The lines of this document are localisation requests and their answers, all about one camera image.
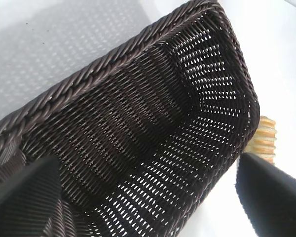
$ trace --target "braided rim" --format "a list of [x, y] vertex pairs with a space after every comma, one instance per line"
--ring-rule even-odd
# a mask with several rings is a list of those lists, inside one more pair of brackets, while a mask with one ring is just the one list
[[[222, 34], [229, 39], [225, 43], [229, 44], [230, 49], [233, 49], [230, 51], [230, 57], [239, 62], [239, 65], [237, 65], [237, 67], [239, 67], [239, 72], [242, 74], [243, 78], [247, 79], [239, 83], [243, 86], [242, 88], [246, 90], [247, 93], [251, 93], [253, 99], [256, 100], [257, 96], [253, 90], [239, 43], [224, 10], [218, 3], [214, 3], [210, 0], [194, 0], [182, 5], [171, 14], [147, 26], [137, 36], [131, 38], [126, 43], [113, 49], [105, 56], [98, 58], [80, 71], [64, 79], [62, 82], [54, 85], [22, 108], [7, 115], [0, 121], [0, 153], [11, 141], [14, 141], [22, 134], [28, 132], [36, 124], [47, 120], [53, 113], [60, 111], [78, 96], [95, 88], [109, 74], [139, 56], [142, 51], [153, 45], [160, 38], [164, 37], [184, 22], [207, 11], [211, 11], [211, 13], [219, 19], [222, 26], [220, 30]], [[255, 123], [259, 121], [259, 119], [255, 118], [258, 116], [259, 106], [257, 105], [256, 108], [253, 107], [252, 109], [254, 109], [252, 113], [254, 118], [252, 118], [252, 121]], [[252, 131], [249, 132], [248, 136], [245, 138], [246, 141], [249, 141], [252, 137], [255, 127], [256, 125], [253, 124]], [[244, 147], [236, 149], [239, 151], [243, 150]], [[171, 228], [167, 228], [162, 236], [167, 236], [178, 226], [180, 226], [179, 229], [181, 229], [188, 219], [182, 219], [182, 217], [187, 214], [189, 216], [193, 213], [199, 201], [202, 200], [203, 193], [207, 189], [208, 187], [205, 187], [202, 191], [198, 192], [198, 202], [190, 203], [182, 210], [181, 213], [174, 218]]]
[[137, 36], [98, 58], [88, 66], [54, 85], [20, 109], [0, 121], [0, 153], [12, 140], [28, 132], [36, 124], [47, 120], [78, 96], [90, 91], [112, 71], [153, 45], [182, 23], [208, 10], [223, 12], [218, 3], [210, 0], [190, 1], [144, 28]]

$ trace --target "black object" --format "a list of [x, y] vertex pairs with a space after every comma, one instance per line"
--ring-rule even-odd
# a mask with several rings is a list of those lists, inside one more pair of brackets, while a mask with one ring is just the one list
[[296, 237], [296, 179], [254, 154], [243, 154], [236, 189], [259, 237]]
[[0, 184], [0, 237], [40, 237], [61, 196], [56, 157], [45, 157]]

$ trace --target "wicker basket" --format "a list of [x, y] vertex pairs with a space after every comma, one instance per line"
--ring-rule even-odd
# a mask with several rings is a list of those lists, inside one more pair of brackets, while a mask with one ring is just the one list
[[190, 1], [0, 121], [0, 183], [55, 155], [62, 190], [34, 172], [53, 198], [18, 196], [2, 236], [176, 236], [258, 123], [223, 9]]

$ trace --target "white surface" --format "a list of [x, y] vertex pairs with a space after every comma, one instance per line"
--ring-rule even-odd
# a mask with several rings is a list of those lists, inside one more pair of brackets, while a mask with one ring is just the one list
[[[0, 119], [185, 0], [0, 0]], [[296, 177], [296, 8], [221, 0], [241, 44], [261, 114], [276, 120], [278, 167]], [[234, 188], [235, 165], [180, 237], [255, 237]]]

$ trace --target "dark brown wicker basket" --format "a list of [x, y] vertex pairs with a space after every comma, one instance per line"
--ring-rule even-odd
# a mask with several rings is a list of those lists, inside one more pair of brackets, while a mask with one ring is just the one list
[[223, 9], [190, 1], [0, 121], [0, 183], [60, 164], [58, 201], [29, 202], [52, 216], [18, 218], [15, 236], [176, 236], [258, 122]]

